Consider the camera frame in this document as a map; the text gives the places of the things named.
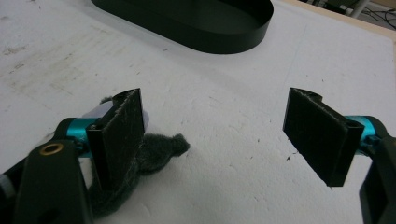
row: scratched white surface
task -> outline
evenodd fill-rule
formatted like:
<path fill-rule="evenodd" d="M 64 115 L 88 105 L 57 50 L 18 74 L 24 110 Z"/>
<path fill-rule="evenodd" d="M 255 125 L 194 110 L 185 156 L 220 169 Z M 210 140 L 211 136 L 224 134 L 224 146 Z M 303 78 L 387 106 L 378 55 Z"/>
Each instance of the scratched white surface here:
<path fill-rule="evenodd" d="M 59 121 L 141 88 L 148 133 L 183 133 L 188 153 L 142 178 L 97 223 L 361 223 L 356 157 L 343 188 L 319 180 L 282 132 L 289 87 L 396 135 L 392 42 L 274 2 L 263 42 L 235 55 L 185 48 L 89 0 L 0 3 L 0 172 Z"/>

